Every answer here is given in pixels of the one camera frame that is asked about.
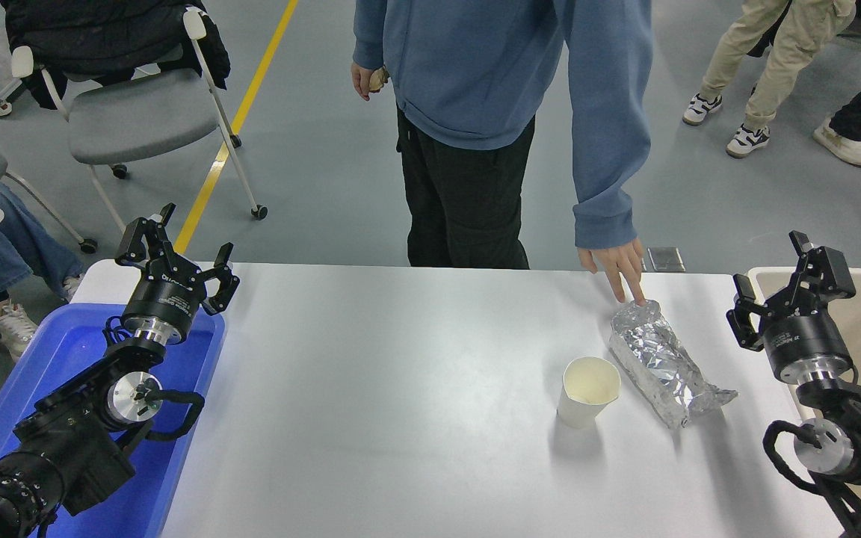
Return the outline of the person's right hand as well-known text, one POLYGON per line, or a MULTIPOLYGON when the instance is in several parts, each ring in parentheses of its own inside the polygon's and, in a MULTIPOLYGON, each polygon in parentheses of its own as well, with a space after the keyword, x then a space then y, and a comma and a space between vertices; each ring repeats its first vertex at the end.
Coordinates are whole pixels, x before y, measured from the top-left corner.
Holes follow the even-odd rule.
POLYGON ((373 89, 371 86, 376 72, 377 70, 363 68, 361 65, 355 64, 355 62, 351 62, 350 64, 352 88, 355 89, 357 95, 365 102, 369 101, 371 94, 380 92, 379 87, 373 89))

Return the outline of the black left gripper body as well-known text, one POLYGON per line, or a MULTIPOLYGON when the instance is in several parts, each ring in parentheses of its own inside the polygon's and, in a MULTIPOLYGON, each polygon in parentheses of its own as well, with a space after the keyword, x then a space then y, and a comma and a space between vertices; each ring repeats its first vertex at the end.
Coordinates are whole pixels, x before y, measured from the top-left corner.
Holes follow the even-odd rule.
POLYGON ((144 337, 187 337, 204 300, 200 273, 146 269, 123 310, 123 327, 144 337))

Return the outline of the person's left hand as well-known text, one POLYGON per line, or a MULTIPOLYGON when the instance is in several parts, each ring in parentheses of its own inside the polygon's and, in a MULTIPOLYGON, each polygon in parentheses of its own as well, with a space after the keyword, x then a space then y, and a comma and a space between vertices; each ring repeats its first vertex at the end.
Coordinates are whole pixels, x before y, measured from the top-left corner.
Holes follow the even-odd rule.
POLYGON ((601 249, 576 249, 578 261, 585 270, 591 273, 603 273, 613 297, 619 303, 629 301, 626 293, 632 297, 632 302, 642 306, 646 297, 642 289, 644 272, 644 246, 639 238, 615 247, 601 249))

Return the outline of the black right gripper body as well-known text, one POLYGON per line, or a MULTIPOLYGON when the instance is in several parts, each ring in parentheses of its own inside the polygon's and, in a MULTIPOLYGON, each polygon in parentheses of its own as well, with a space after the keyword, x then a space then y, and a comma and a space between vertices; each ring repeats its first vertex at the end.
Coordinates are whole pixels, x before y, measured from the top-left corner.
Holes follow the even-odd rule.
POLYGON ((774 377, 783 383, 835 379, 854 367, 827 310, 765 321, 763 348, 774 377))

